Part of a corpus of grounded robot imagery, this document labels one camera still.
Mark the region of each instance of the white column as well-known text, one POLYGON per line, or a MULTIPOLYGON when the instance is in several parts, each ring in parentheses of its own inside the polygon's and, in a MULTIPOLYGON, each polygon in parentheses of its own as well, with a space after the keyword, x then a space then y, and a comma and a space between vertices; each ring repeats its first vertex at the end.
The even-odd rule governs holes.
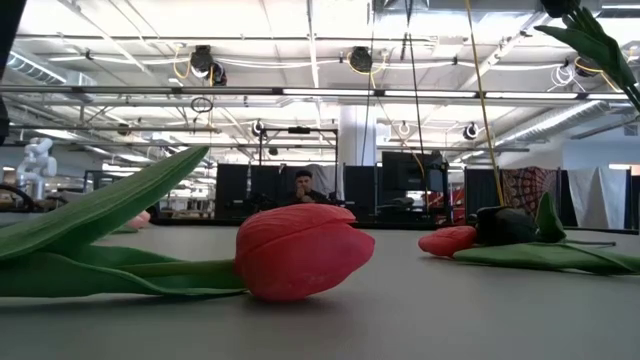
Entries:
POLYGON ((374 106, 369 108, 367 121, 366 106, 340 108, 338 164, 376 166, 376 111, 374 106))

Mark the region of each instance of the person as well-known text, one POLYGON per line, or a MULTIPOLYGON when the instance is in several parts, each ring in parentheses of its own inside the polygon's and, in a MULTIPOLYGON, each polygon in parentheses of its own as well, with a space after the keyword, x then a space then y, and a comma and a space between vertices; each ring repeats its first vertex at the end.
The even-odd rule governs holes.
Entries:
POLYGON ((322 193, 312 189, 313 175, 307 170, 300 170, 296 173, 296 191, 287 197, 289 205, 292 204, 328 204, 329 199, 322 193))

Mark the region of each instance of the desk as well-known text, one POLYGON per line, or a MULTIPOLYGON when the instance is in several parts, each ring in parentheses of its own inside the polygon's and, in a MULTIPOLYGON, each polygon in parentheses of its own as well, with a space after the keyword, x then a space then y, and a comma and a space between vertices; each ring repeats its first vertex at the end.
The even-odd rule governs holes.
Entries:
MULTIPOLYGON (((156 227, 103 243, 205 260, 231 257, 235 233, 156 227)), ((369 233, 364 268, 295 304, 0 299, 0 359, 638 359, 640 279, 464 266, 420 252, 422 232, 369 233)), ((636 236, 573 235, 640 254, 636 236)))

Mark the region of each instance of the red object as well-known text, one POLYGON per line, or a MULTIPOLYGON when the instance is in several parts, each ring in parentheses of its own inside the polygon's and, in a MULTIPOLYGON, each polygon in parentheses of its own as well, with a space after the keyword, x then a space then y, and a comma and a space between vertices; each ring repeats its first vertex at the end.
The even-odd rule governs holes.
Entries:
POLYGON ((418 246, 422 251, 436 256, 453 257, 456 252, 473 247, 475 238, 474 227, 456 226, 440 229, 433 234, 421 237, 418 246))
POLYGON ((294 301, 335 287, 373 255, 374 239, 336 206, 292 205, 247 219, 236 237, 236 271, 251 293, 294 301))

